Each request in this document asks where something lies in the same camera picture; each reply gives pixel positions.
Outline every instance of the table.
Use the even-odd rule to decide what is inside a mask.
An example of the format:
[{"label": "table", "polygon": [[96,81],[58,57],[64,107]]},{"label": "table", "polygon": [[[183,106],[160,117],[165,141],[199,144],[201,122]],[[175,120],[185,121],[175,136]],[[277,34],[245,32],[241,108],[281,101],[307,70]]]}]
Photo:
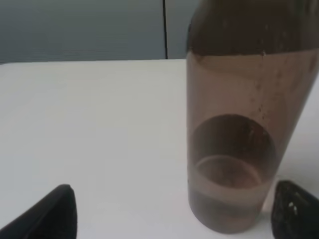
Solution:
[{"label": "table", "polygon": [[[193,216],[185,79],[184,60],[0,66],[0,228],[68,183],[79,239],[271,239],[267,213],[232,236]],[[318,101],[316,84],[279,170],[317,196]]]}]

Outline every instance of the glass bottle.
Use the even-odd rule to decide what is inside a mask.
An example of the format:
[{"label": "glass bottle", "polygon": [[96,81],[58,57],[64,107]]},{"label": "glass bottle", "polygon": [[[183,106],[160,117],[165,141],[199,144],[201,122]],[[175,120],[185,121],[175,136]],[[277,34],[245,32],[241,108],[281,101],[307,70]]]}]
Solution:
[{"label": "glass bottle", "polygon": [[187,40],[189,204],[237,233],[260,213],[317,77],[318,0],[203,0]]}]

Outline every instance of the background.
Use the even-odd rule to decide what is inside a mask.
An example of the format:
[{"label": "background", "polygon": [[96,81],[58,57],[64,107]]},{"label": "background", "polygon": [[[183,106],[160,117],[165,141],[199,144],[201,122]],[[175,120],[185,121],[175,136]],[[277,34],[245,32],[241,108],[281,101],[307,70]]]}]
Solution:
[{"label": "background", "polygon": [[199,0],[1,0],[0,63],[176,59]]}]

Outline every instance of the bottle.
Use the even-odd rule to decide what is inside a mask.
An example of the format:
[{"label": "bottle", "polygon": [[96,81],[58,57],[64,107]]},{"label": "bottle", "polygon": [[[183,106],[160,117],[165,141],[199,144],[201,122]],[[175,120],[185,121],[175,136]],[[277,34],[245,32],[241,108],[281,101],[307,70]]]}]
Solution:
[{"label": "bottle", "polygon": [[256,221],[319,63],[318,0],[203,0],[187,40],[189,204],[225,234]]}]

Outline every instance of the black object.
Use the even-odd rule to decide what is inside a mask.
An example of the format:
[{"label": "black object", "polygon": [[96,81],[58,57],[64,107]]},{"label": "black object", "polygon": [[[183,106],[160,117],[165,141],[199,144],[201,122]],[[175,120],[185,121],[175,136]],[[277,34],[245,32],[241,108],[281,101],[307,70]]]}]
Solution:
[{"label": "black object", "polygon": [[0,239],[76,239],[74,191],[60,185],[0,230]]},{"label": "black object", "polygon": [[319,200],[290,181],[279,182],[271,222],[275,239],[319,239]]}]

